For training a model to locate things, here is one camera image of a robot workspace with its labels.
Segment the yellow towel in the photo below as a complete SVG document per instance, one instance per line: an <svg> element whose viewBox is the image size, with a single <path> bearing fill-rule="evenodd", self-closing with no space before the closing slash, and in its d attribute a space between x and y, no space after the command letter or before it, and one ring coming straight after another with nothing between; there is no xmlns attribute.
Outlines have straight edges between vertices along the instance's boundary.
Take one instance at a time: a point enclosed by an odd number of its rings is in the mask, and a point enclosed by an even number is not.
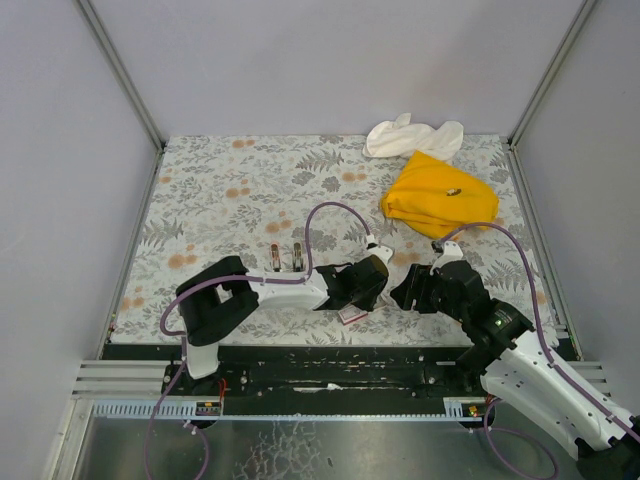
<svg viewBox="0 0 640 480"><path fill-rule="evenodd" d="M498 203L493 190L477 178L416 152L382 197L380 207L387 217L440 238L465 223L492 222Z"/></svg>

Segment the small object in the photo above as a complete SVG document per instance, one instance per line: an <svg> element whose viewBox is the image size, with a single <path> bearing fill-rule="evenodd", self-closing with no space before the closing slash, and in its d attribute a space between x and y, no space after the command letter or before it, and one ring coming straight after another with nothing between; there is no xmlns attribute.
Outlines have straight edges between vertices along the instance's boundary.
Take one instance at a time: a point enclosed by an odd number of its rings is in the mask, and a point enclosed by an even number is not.
<svg viewBox="0 0 640 480"><path fill-rule="evenodd" d="M301 272L304 270L304 262L302 261L302 245L300 242L293 244L293 271Z"/></svg>
<svg viewBox="0 0 640 480"><path fill-rule="evenodd" d="M280 263L280 251L278 250L278 245L275 243L271 244L271 267L274 272L282 270L282 263Z"/></svg>
<svg viewBox="0 0 640 480"><path fill-rule="evenodd" d="M338 315L340 315L340 320L342 320L343 325L348 325L350 323L355 322L356 320L360 320L367 316L367 312L364 310L360 310L355 305L347 305L342 310L338 311Z"/></svg>

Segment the floral tablecloth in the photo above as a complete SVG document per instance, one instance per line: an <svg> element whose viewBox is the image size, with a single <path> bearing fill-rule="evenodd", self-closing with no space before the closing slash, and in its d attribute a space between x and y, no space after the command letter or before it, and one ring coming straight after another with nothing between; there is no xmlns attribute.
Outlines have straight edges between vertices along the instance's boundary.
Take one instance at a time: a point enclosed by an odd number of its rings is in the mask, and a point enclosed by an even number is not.
<svg viewBox="0 0 640 480"><path fill-rule="evenodd" d="M284 269L290 269L293 243L304 244L307 214L327 200L355 208L376 237L395 250L387 289L405 278L411 263L432 262L430 240L386 219L378 206L406 160L365 158L364 140L361 135L172 137L110 341L177 342L159 331L162 310L179 284L226 255L239 254L249 268L270 269L269 247L277 243ZM497 223L520 240L537 274L498 136L466 136L451 163L494 189L500 197ZM491 293L533 318L524 268L509 240L497 231L468 231L458 242ZM334 207L314 217L311 244L316 265L357 261L365 254L358 221ZM536 285L545 334L554 341L537 275ZM177 312L169 326L182 328ZM469 341L460 325L444 315L387 306L347 326L337 312L258 311L223 343L460 346Z"/></svg>

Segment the white towel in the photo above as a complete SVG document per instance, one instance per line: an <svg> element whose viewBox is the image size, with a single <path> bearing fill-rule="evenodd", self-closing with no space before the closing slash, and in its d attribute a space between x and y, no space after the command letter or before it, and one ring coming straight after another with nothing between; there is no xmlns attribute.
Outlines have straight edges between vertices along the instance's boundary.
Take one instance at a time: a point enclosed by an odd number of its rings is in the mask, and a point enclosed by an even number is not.
<svg viewBox="0 0 640 480"><path fill-rule="evenodd" d="M424 123L410 125L411 114L403 113L395 122L376 125L362 149L365 157L410 157L419 150L437 160L453 157L462 145L462 125L444 122L435 130Z"/></svg>

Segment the white panel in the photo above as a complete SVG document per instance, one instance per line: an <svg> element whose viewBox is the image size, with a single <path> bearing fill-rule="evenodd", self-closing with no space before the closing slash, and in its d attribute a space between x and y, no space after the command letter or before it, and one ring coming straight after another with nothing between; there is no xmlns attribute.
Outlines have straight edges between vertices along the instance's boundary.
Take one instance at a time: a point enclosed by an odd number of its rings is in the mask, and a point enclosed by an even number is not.
<svg viewBox="0 0 640 480"><path fill-rule="evenodd" d="M96 0L169 134L515 126L582 0Z"/></svg>
<svg viewBox="0 0 640 480"><path fill-rule="evenodd" d="M640 413L640 3L602 2L520 145L578 340Z"/></svg>
<svg viewBox="0 0 640 480"><path fill-rule="evenodd" d="M153 150L69 0L0 2L2 478L39 478Z"/></svg>

